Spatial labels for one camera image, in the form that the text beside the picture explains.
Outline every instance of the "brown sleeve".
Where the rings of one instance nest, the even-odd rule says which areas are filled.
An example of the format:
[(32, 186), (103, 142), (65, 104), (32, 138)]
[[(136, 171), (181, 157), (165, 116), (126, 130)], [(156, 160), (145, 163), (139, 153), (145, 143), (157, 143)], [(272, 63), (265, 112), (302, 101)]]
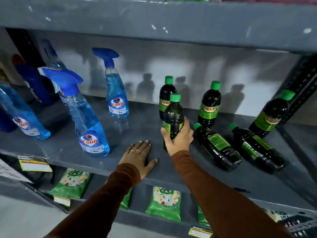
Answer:
[(218, 237), (293, 237), (248, 198), (200, 168), (188, 151), (177, 152), (172, 160)]
[(97, 190), (74, 212), (69, 214), (45, 238), (107, 237), (119, 206), (130, 188), (141, 181), (132, 164), (120, 164)]

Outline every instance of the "floor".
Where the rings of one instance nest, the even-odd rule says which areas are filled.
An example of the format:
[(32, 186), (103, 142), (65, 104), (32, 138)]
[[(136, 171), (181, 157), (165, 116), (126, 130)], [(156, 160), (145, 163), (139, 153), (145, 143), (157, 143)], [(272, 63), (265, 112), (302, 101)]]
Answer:
[[(67, 215), (58, 209), (0, 196), (0, 238), (42, 238)], [(118, 223), (108, 238), (172, 238)]]

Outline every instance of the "black bottle with green cap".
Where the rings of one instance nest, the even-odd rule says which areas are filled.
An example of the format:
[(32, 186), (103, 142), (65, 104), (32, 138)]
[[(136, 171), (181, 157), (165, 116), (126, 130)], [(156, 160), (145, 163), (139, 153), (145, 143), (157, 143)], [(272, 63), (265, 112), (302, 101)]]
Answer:
[(212, 128), (204, 128), (197, 123), (194, 129), (199, 144), (210, 154), (218, 167), (232, 171), (242, 163), (240, 154)]
[(170, 104), (170, 94), (176, 93), (176, 88), (173, 85), (174, 78), (172, 76), (165, 77), (165, 84), (159, 92), (159, 117), (164, 120), (164, 112)]
[(239, 128), (236, 124), (231, 124), (230, 130), (240, 154), (264, 171), (273, 173), (288, 164), (288, 161), (279, 152), (254, 132), (246, 128)]
[(283, 116), (287, 114), (289, 108), (288, 101), (294, 95), (294, 92), (284, 90), (278, 98), (268, 101), (249, 129), (261, 138), (264, 138), (280, 122)]
[(164, 112), (164, 127), (171, 139), (175, 139), (184, 125), (184, 113), (183, 107), (179, 104), (180, 94), (171, 94), (170, 101), (171, 104)]
[(221, 102), (220, 84), (219, 81), (212, 81), (210, 89), (205, 92), (201, 101), (198, 123), (204, 128), (211, 128), (214, 125)]

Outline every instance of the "person's right arm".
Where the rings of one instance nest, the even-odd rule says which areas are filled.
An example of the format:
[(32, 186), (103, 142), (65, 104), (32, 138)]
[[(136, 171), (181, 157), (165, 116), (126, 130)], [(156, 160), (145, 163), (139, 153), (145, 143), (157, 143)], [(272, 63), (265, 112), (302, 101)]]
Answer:
[(192, 195), (200, 205), (211, 228), (220, 238), (291, 238), (260, 207), (239, 192), (204, 171), (189, 155), (193, 130), (185, 119), (174, 140), (161, 129), (166, 148)]

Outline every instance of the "green bottle cap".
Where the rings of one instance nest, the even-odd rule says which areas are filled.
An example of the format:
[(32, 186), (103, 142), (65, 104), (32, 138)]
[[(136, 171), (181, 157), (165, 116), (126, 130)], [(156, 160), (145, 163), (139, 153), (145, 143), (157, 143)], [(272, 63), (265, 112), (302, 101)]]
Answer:
[(171, 102), (180, 102), (180, 94), (171, 94), (170, 101)]
[(198, 127), (200, 127), (201, 126), (201, 124), (200, 123), (196, 123), (195, 125), (194, 125), (194, 130), (196, 130)]
[(165, 84), (173, 84), (174, 78), (173, 76), (165, 76)]
[(239, 126), (238, 126), (238, 125), (236, 125), (236, 124), (234, 124), (234, 123), (233, 123), (233, 124), (231, 124), (231, 125), (230, 125), (230, 130), (231, 130), (231, 132), (232, 132), (232, 130), (233, 130), (234, 128), (236, 128), (236, 127), (239, 127)]
[(294, 97), (295, 93), (290, 90), (283, 90), (283, 92), (278, 96), (278, 98), (290, 101)]
[(212, 81), (210, 88), (213, 90), (219, 90), (221, 83), (219, 81)]

